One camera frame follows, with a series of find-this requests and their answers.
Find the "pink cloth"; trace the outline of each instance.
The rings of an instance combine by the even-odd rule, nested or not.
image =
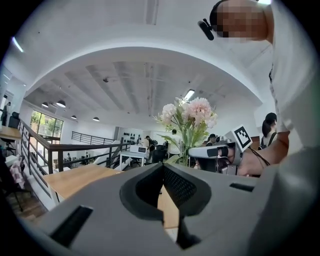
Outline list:
[[[19,157],[19,160],[16,160],[13,162],[10,168],[10,172],[14,179],[14,183],[18,183],[20,188],[23,189],[25,187],[25,179],[22,176],[20,165],[21,165],[21,158]]]

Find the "black slot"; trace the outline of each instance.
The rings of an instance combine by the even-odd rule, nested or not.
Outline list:
[[[247,192],[252,192],[255,188],[254,186],[244,185],[244,184],[239,184],[239,183],[232,183],[230,185],[230,187],[237,189],[237,190],[247,191]]]
[[[68,247],[93,212],[92,208],[80,205],[50,236],[59,244]]]

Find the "wooden table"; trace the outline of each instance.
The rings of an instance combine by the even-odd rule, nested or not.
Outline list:
[[[48,185],[52,200],[57,205],[61,200],[72,196],[89,183],[121,173],[123,171],[96,164],[88,164],[71,170],[45,175],[43,179]],[[179,210],[164,186],[161,191],[162,194],[158,198],[158,209],[163,211],[164,228],[177,228],[179,225]]]
[[[11,128],[2,125],[2,130],[0,131],[0,138],[9,140],[21,140],[21,134],[18,129]]]

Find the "table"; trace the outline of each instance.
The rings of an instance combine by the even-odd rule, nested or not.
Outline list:
[[[59,197],[62,200],[67,199],[91,182],[117,174],[121,175],[121,173],[123,171],[88,164],[68,171],[44,175],[43,179],[48,185],[52,200],[58,205],[61,201]],[[177,228],[179,225],[179,210],[164,186],[161,191],[162,194],[158,198],[158,209],[163,211],[164,228]]]
[[[2,130],[0,131],[0,138],[18,141],[21,140],[22,136],[18,129],[2,125]]]
[[[130,151],[123,151],[120,153],[120,170],[122,170],[122,157],[129,157],[129,166],[131,162],[131,158],[139,158],[141,159],[141,166],[145,164],[145,158],[147,157],[146,153],[134,153]]]

